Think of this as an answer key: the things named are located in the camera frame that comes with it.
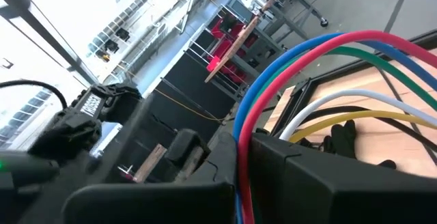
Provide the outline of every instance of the wooden tabletop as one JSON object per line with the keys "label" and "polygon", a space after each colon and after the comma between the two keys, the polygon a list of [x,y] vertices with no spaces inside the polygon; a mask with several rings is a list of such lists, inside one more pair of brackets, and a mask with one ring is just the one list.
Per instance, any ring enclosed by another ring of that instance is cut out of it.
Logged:
{"label": "wooden tabletop", "polygon": [[[396,61],[392,61],[391,64],[398,67],[403,73],[407,74],[407,76],[419,84],[431,96],[437,98],[437,93],[415,74],[411,73]],[[425,68],[432,76],[437,76],[437,69],[423,63],[422,61],[418,61],[418,64]],[[390,76],[389,74],[387,74],[387,76],[390,78],[390,81],[393,83],[395,89],[405,103],[412,105],[416,109],[420,109],[427,114],[437,117],[437,112],[424,101],[422,101],[415,93],[409,90],[394,77]],[[313,102],[314,100],[317,100],[332,92],[351,88],[373,90],[395,98],[394,94],[378,70],[375,68],[368,68],[319,85],[315,90],[314,95],[311,97],[310,102]],[[283,94],[276,109],[273,111],[270,119],[264,126],[266,130],[272,130],[273,126],[276,124],[282,110],[285,108],[288,100],[290,99],[290,93],[292,89],[293,87],[287,89]],[[323,104],[320,109],[341,105],[355,105],[373,110],[403,113],[403,111],[392,107],[389,104],[362,96],[340,97]],[[332,116],[334,115],[327,115],[319,119],[315,119],[303,124],[301,128],[328,119]],[[437,178],[436,164],[433,162],[422,144],[417,140],[413,139],[402,131],[393,128],[392,126],[389,126],[388,124],[371,117],[356,119],[354,121],[356,122],[356,129],[358,131],[355,149],[357,158],[359,160],[367,163],[378,164],[386,159],[391,159],[397,163],[399,170],[421,176]],[[408,122],[400,122],[411,127],[410,123]],[[420,125],[418,125],[418,127],[425,137],[431,139],[434,143],[437,141],[437,130],[426,128]],[[323,138],[329,134],[330,128],[325,128],[306,138],[313,142],[321,142],[323,141]]]}
{"label": "wooden tabletop", "polygon": [[[265,6],[262,8],[263,11],[266,11],[270,8],[275,0],[268,0]],[[232,43],[231,47],[227,50],[223,58],[220,60],[220,63],[211,71],[211,73],[206,77],[205,83],[210,81],[212,77],[237,53],[238,49],[244,44],[248,36],[252,33],[255,27],[258,25],[259,16],[255,16],[251,22],[238,34],[237,39]]]}

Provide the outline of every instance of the yellow cable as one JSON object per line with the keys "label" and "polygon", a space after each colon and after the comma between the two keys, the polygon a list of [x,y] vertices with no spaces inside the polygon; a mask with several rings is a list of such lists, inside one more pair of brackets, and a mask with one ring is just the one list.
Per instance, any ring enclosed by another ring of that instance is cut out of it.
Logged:
{"label": "yellow cable", "polygon": [[[119,66],[121,69],[127,71],[127,73],[131,74],[133,77],[137,77],[134,73],[132,73],[132,72],[129,71],[129,70],[126,70],[125,68],[121,67],[119,64],[118,64],[117,66]],[[213,118],[213,117],[207,117],[207,116],[204,116],[204,115],[198,113],[197,111],[195,111],[195,110],[193,110],[193,109],[187,107],[185,104],[182,104],[181,102],[175,100],[174,98],[172,98],[172,97],[170,97],[170,96],[164,94],[163,92],[159,91],[158,89],[155,89],[155,90],[156,90],[158,93],[160,93],[162,96],[164,96],[165,98],[170,99],[171,101],[175,102],[176,104],[180,105],[181,107],[184,107],[185,109],[187,109],[187,110],[193,112],[194,114],[196,114],[196,115],[198,115],[198,116],[201,116],[201,117],[203,117],[203,118],[205,118],[205,119],[212,120],[212,121],[219,121],[219,122],[222,122],[222,121],[226,120],[226,117],[225,117],[225,118],[221,118],[221,119],[217,119],[217,118]]]}
{"label": "yellow cable", "polygon": [[415,117],[413,115],[406,115],[406,114],[390,112],[390,111],[357,111],[357,112],[351,112],[348,114],[338,115],[336,117],[326,119],[324,121],[313,124],[307,128],[299,130],[298,132],[295,132],[290,137],[289,141],[292,143],[296,143],[296,142],[300,141],[302,138],[312,134],[313,132],[317,132],[323,128],[338,124],[340,122],[345,122],[348,120],[352,120],[352,119],[356,119],[356,118],[363,118],[363,117],[392,118],[392,119],[398,119],[398,120],[402,120],[402,121],[406,121],[406,122],[412,122],[415,124],[424,125],[428,128],[437,129],[437,126],[429,124],[429,123],[425,122],[424,120],[422,120],[418,117]]}
{"label": "yellow cable", "polygon": [[171,101],[175,102],[176,104],[178,104],[178,105],[184,107],[185,109],[187,109],[187,110],[193,112],[194,114],[196,114],[196,115],[198,115],[198,116],[201,116],[201,117],[203,117],[203,118],[205,118],[205,119],[212,120],[212,121],[219,121],[219,122],[222,122],[223,120],[226,119],[226,117],[225,117],[225,118],[222,118],[222,119],[216,119],[216,118],[211,118],[211,117],[204,116],[204,115],[198,113],[197,111],[195,111],[195,110],[193,110],[193,109],[191,109],[191,108],[185,106],[185,104],[182,104],[181,102],[179,102],[179,101],[173,99],[172,97],[170,97],[170,96],[164,94],[163,92],[159,91],[158,89],[155,89],[155,90],[156,90],[158,93],[160,93],[162,96],[164,96],[165,98],[170,99]]}

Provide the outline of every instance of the red object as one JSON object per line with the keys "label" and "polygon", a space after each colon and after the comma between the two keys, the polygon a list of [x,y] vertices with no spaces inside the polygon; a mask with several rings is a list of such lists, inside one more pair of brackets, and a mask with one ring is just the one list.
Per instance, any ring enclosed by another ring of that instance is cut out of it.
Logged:
{"label": "red object", "polygon": [[218,22],[215,24],[215,26],[211,29],[211,34],[212,36],[214,36],[216,39],[221,39],[225,33],[223,33],[220,30],[220,24],[221,22],[223,22],[223,19],[218,20]]}
{"label": "red object", "polygon": [[383,43],[390,44],[399,50],[405,51],[410,55],[418,57],[425,63],[437,68],[437,57],[421,47],[408,42],[402,38],[384,33],[381,31],[356,31],[352,33],[345,33],[341,36],[337,36],[325,43],[317,46],[307,54],[300,57],[296,62],[290,65],[284,70],[268,87],[262,95],[258,98],[257,102],[252,106],[249,114],[247,115],[241,133],[238,140],[238,180],[240,183],[240,192],[242,195],[242,210],[244,224],[253,224],[253,210],[252,210],[252,198],[251,190],[249,186],[248,175],[248,150],[249,141],[252,135],[252,129],[261,115],[262,109],[267,105],[268,101],[276,94],[283,84],[292,78],[299,70],[302,70],[305,66],[312,61],[329,52],[330,50],[341,46],[343,44],[358,42],[361,40],[377,40]]}
{"label": "red object", "polygon": [[[234,43],[235,39],[238,37],[238,34],[242,31],[244,24],[237,23],[234,27],[232,27],[229,33],[224,33],[220,30],[220,25],[223,22],[223,19],[220,19],[215,26],[211,29],[211,34],[216,39],[222,39],[222,42],[217,46],[216,50],[211,53],[213,57],[208,57],[210,63],[207,66],[207,70],[209,72],[213,71],[215,67],[220,63],[220,60],[225,56],[226,52]],[[250,47],[258,37],[255,34],[251,34],[245,41],[244,45],[246,47]],[[237,56],[244,57],[246,52],[242,49],[237,50]],[[220,72],[229,76],[229,78],[235,83],[241,83],[242,80],[246,78],[246,74],[237,68],[237,66],[233,63],[227,62],[224,66],[225,68],[221,68]]]}

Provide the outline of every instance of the black device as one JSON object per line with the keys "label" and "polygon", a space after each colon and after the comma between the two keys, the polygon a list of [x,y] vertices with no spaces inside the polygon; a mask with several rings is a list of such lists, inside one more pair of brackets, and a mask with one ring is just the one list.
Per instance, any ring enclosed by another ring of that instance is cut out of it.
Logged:
{"label": "black device", "polygon": [[[0,173],[1,194],[11,193],[16,182],[24,186],[55,177],[56,165],[50,162],[68,167],[77,160],[81,151],[90,149],[99,138],[101,121],[124,125],[118,142],[110,144],[115,150],[105,153],[102,160],[122,157],[150,102],[123,84],[84,91],[54,116],[27,154],[15,155],[26,160],[13,157],[19,167]],[[179,142],[166,156],[173,166],[180,167],[189,150],[205,147],[190,130],[177,138]],[[114,168],[112,164],[98,167],[93,179],[103,180],[87,180],[85,187],[61,201],[63,222],[235,223],[236,142],[222,133],[213,150],[203,150],[204,159],[198,161],[197,170],[177,183],[99,184],[112,182],[107,177]],[[437,180],[319,152],[264,133],[252,136],[249,176],[257,217],[263,223],[407,223],[434,218]],[[65,187],[75,180],[69,179]],[[50,197],[58,194],[54,191]]]}
{"label": "black device", "polygon": [[118,29],[117,32],[115,32],[115,35],[125,42],[130,38],[129,32],[123,28]]}
{"label": "black device", "polygon": [[111,51],[112,53],[116,53],[120,47],[113,40],[108,40],[104,43],[104,50]]}

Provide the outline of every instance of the wire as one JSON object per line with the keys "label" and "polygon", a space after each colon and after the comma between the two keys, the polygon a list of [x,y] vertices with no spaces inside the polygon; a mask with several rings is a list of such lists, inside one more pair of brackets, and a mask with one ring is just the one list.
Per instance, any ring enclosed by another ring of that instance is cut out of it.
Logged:
{"label": "wire", "polygon": [[[240,108],[237,112],[237,118],[234,122],[234,137],[236,135],[239,135],[238,138],[238,179],[240,183],[240,192],[242,194],[242,205],[243,205],[243,218],[244,223],[253,223],[253,211],[251,209],[252,205],[252,199],[251,199],[251,191],[249,186],[249,173],[248,173],[248,150],[249,150],[249,143],[251,138],[251,133],[253,130],[253,127],[259,117],[259,114],[261,113],[262,109],[266,106],[268,101],[276,94],[276,92],[279,90],[279,88],[285,84],[285,82],[294,76],[299,70],[302,70],[306,65],[308,65],[310,62],[312,62],[314,59],[319,57],[320,55],[323,55],[324,53],[329,52],[330,50],[349,42],[356,42],[361,40],[379,40],[382,42],[386,42],[388,44],[393,45],[394,47],[397,47],[403,51],[406,51],[407,53],[410,53],[411,55],[414,55],[418,57],[419,59],[422,59],[426,63],[432,65],[433,67],[437,66],[437,57],[432,55],[431,53],[428,53],[426,50],[420,48],[419,46],[408,42],[402,38],[399,38],[397,36],[392,36],[389,33],[384,33],[380,31],[356,31],[352,33],[346,33],[344,35],[335,35],[330,34],[327,36],[320,36],[318,38],[312,39],[314,41],[306,41],[304,43],[299,44],[298,46],[294,47],[292,50],[289,50],[280,58],[278,58],[276,61],[274,61],[272,64],[268,66],[268,68],[258,77],[258,79],[252,84],[251,88],[246,93],[244,100],[246,100],[244,107],[243,102],[240,105]],[[284,72],[282,72],[273,82],[270,84],[270,86],[266,89],[266,91],[259,97],[258,101],[253,105],[252,109],[250,110],[249,114],[247,115],[246,120],[245,115],[247,114],[247,111],[249,111],[250,105],[252,103],[253,98],[258,93],[259,89],[262,87],[265,81],[268,80],[271,74],[276,72],[277,69],[279,69],[284,63],[286,63],[287,59],[291,59],[295,57],[297,54],[301,53],[302,51],[308,50],[306,47],[311,46],[312,44],[315,44],[315,42],[323,42],[323,40],[328,40],[325,43],[315,47],[312,51],[308,52],[304,56],[302,56],[300,59],[298,59],[293,65],[291,65],[289,68],[287,68]]]}
{"label": "wire", "polygon": [[339,97],[343,96],[366,96],[369,98],[374,98],[376,100],[385,102],[387,104],[390,104],[394,107],[397,107],[401,109],[402,111],[406,111],[408,113],[411,113],[412,115],[415,115],[422,120],[425,120],[426,122],[429,122],[430,124],[437,125],[437,119],[432,117],[431,115],[428,115],[418,109],[415,109],[403,102],[400,102],[394,98],[389,98],[388,96],[385,96],[384,94],[380,94],[377,92],[365,90],[365,89],[348,89],[348,90],[342,90],[340,92],[335,92],[332,94],[329,94],[323,98],[320,98],[311,104],[307,105],[302,111],[300,111],[287,126],[285,127],[284,131],[282,132],[280,139],[288,140],[292,134],[294,133],[295,129],[299,126],[299,124],[313,111],[315,111],[318,107],[320,107],[322,104],[325,104],[331,100],[334,100]]}
{"label": "wire", "polygon": [[40,87],[47,88],[48,90],[50,90],[51,92],[53,92],[56,95],[56,97],[59,99],[59,101],[61,101],[62,109],[65,109],[68,107],[66,98],[64,97],[64,95],[62,95],[62,93],[56,87],[53,87],[52,85],[47,84],[47,83],[43,83],[41,81],[32,81],[32,80],[5,81],[5,82],[0,83],[0,88],[12,87],[12,86],[16,86],[16,85],[37,85]]}
{"label": "wire", "polygon": [[[388,87],[390,87],[391,91],[393,92],[393,94],[395,95],[395,98],[401,102],[403,102],[401,96],[399,95],[399,93],[397,92],[395,86],[392,84],[392,82],[390,81],[390,79],[388,78],[388,76],[384,73],[384,71],[378,69],[378,71],[380,72],[382,78],[385,80],[386,84],[388,85]],[[413,129],[413,131],[417,132],[417,134],[421,135],[421,131],[419,130],[419,128],[417,127],[417,125],[415,123],[410,122],[411,127]],[[424,146],[425,151],[428,153],[429,157],[432,159],[432,161],[434,162],[435,165],[437,165],[437,156],[435,155],[435,153],[432,152],[431,149],[429,149],[427,146]]]}
{"label": "wire", "polygon": [[212,120],[212,121],[218,121],[218,122],[222,122],[222,121],[226,120],[226,117],[225,117],[225,118],[221,118],[221,119],[217,119],[217,118],[211,118],[211,117],[204,116],[204,115],[198,113],[197,111],[195,111],[195,110],[193,110],[193,109],[187,107],[185,104],[182,104],[181,102],[175,100],[174,98],[172,98],[172,97],[170,97],[170,96],[164,94],[163,92],[159,91],[158,89],[155,89],[155,90],[156,90],[159,94],[161,94],[162,96],[164,96],[165,98],[170,99],[171,101],[175,102],[176,104],[180,105],[181,107],[184,107],[185,109],[187,109],[187,110],[193,112],[194,114],[196,114],[196,115],[198,115],[198,116],[200,116],[200,117],[203,117],[203,118],[205,118],[205,119]]}
{"label": "wire", "polygon": [[[250,88],[247,90],[247,93],[244,95],[240,106],[238,107],[236,119],[234,122],[234,129],[233,129],[233,136],[236,141],[240,138],[240,133],[242,130],[242,126],[244,123],[244,120],[246,119],[246,116],[249,113],[249,110],[251,108],[251,105],[253,103],[253,100],[255,99],[256,95],[260,91],[260,89],[263,87],[264,83],[284,64],[286,64],[290,59],[293,59],[295,56],[311,49],[314,47],[319,46],[320,44],[323,44],[324,42],[335,40],[334,46],[331,45],[329,48],[326,48],[323,53],[320,53],[318,57],[321,54],[324,54],[326,52],[329,52],[336,46],[339,46],[341,44],[345,44],[348,42],[358,41],[361,44],[370,46],[377,51],[385,53],[387,56],[389,56],[391,59],[396,59],[399,63],[407,67],[411,72],[415,73],[419,78],[421,78],[424,82],[426,82],[432,89],[437,91],[437,80],[426,70],[424,70],[419,64],[411,60],[409,57],[405,56],[400,51],[396,50],[392,46],[389,46],[387,44],[383,44],[380,42],[374,42],[370,39],[391,39],[396,46],[401,46],[399,48],[409,48],[412,53],[418,53],[420,52],[417,57],[419,58],[426,58],[428,60],[434,59],[435,56],[433,56],[431,53],[428,53],[427,51],[423,50],[419,46],[414,45],[413,43],[407,42],[402,38],[399,38],[397,36],[392,36],[389,33],[383,33],[380,31],[357,31],[352,33],[330,33],[323,36],[318,36],[316,38],[312,38],[310,40],[307,40],[306,42],[300,43],[294,48],[291,48],[290,50],[286,51],[282,56],[280,56],[278,59],[273,61],[261,74],[260,76],[255,80],[255,82],[250,86]],[[308,63],[304,64],[303,66],[298,66],[298,69],[301,70],[303,67],[305,67]]]}
{"label": "wire", "polygon": [[415,117],[413,115],[405,115],[403,113],[396,113],[396,112],[390,112],[390,111],[356,111],[351,112],[348,114],[338,115],[336,117],[329,118],[327,120],[318,122],[316,124],[313,124],[311,126],[308,126],[306,128],[303,128],[302,130],[299,130],[295,132],[289,139],[290,142],[295,143],[297,141],[300,141],[302,138],[312,134],[313,132],[319,131],[323,128],[332,126],[334,124],[338,124],[340,122],[345,122],[348,120],[353,120],[356,118],[363,118],[363,117],[381,117],[381,118],[392,118],[392,119],[398,119],[403,120],[407,122],[414,122],[416,124],[420,124],[423,126],[427,126],[429,128],[437,129],[437,126],[433,126],[422,119]]}
{"label": "wire", "polygon": [[[427,104],[429,104],[435,111],[437,111],[437,100],[435,100],[427,91],[425,91],[421,86],[417,85],[412,79],[410,79],[406,74],[404,74],[402,71],[398,70],[396,67],[389,64],[387,61],[383,60],[382,58],[373,55],[371,53],[368,53],[367,51],[363,51],[358,48],[353,47],[346,47],[346,46],[339,46],[331,51],[329,51],[326,55],[347,55],[351,57],[358,57],[362,60],[365,60],[374,66],[376,66],[378,69],[381,68],[385,71],[387,71],[389,74],[394,76],[397,80],[401,81],[406,87],[411,89],[418,97],[420,97],[422,100],[424,100]],[[258,97],[262,94],[262,92],[268,87],[272,81],[279,76],[282,71],[284,71],[288,66],[292,65],[296,61],[296,58],[292,59],[288,63],[286,63],[284,66],[282,66],[281,69],[277,70],[274,75],[272,75],[268,81],[264,84],[264,86],[259,91],[257,97],[255,98],[255,101],[258,99]]]}
{"label": "wire", "polygon": [[[316,118],[325,116],[325,115],[333,115],[333,114],[338,114],[338,113],[345,113],[345,112],[356,112],[356,111],[370,111],[369,109],[363,108],[363,107],[358,107],[358,106],[340,106],[340,107],[330,107],[330,108],[326,108],[326,109],[320,109],[317,111],[314,111],[313,113],[311,113],[308,117],[306,117],[302,123],[306,123],[309,122],[311,120],[314,120]],[[427,139],[426,137],[424,137],[421,133],[411,129],[410,127],[396,121],[390,118],[380,118],[380,117],[375,117],[376,119],[380,120],[381,122],[385,122],[388,125],[391,125],[399,130],[401,130],[402,132],[406,133],[407,135],[410,135],[411,137],[415,138],[417,141],[421,142],[423,145],[433,149],[433,150],[437,150],[437,146],[435,143],[433,143],[432,141],[430,141],[429,139]]]}

